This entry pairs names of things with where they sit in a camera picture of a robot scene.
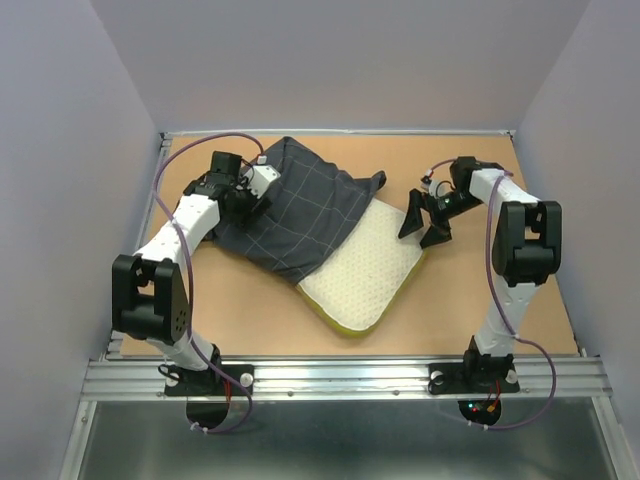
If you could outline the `dark grey checked pillowcase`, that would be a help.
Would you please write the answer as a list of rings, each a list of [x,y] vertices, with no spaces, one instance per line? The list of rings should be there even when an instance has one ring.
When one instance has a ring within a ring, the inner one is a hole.
[[[266,163],[280,173],[269,208],[245,227],[220,221],[213,242],[296,285],[349,237],[386,174],[354,178],[292,137],[270,146]]]

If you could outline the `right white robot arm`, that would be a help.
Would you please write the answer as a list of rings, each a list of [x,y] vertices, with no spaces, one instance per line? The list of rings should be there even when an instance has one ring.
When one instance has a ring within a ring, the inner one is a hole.
[[[446,161],[451,189],[440,192],[428,170],[409,193],[399,238],[424,234],[421,248],[451,241],[450,221],[481,204],[487,207],[484,262],[491,300],[482,327],[459,362],[432,363],[433,395],[518,391],[514,347],[539,288],[561,264],[562,208],[527,193],[501,165],[464,156]]]

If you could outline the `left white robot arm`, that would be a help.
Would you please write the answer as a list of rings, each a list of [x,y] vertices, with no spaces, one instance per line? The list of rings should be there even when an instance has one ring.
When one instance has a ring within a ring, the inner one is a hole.
[[[154,346],[169,359],[160,367],[175,395],[231,392],[219,349],[192,326],[191,257],[221,222],[244,227],[268,207],[269,188],[280,178],[265,156],[250,164],[214,152],[210,168],[191,181],[155,236],[112,264],[112,328]]]

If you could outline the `white pillow yellow edge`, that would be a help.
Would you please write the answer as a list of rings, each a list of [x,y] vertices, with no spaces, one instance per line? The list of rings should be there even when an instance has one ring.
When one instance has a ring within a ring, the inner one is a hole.
[[[348,238],[297,291],[312,310],[347,336],[363,336],[386,315],[426,257],[420,232],[397,234],[404,214],[374,199]]]

